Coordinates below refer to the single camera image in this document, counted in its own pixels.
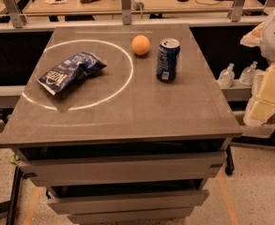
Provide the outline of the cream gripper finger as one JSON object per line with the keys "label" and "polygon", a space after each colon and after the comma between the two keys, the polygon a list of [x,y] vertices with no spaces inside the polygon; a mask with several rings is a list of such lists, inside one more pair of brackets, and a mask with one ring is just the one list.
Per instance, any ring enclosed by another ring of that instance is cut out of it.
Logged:
{"label": "cream gripper finger", "polygon": [[259,47],[263,27],[263,22],[255,26],[251,32],[241,39],[240,44],[247,47]]}
{"label": "cream gripper finger", "polygon": [[243,122],[246,126],[259,127],[275,113],[275,62],[266,71],[257,70]]}

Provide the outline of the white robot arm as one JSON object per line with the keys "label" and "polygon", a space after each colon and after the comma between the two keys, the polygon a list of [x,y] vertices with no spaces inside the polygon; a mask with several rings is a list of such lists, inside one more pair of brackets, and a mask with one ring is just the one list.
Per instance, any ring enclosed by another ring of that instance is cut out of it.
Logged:
{"label": "white robot arm", "polygon": [[275,113],[275,8],[266,20],[244,36],[241,45],[259,47],[269,67],[254,78],[243,122],[247,126],[263,125]]}

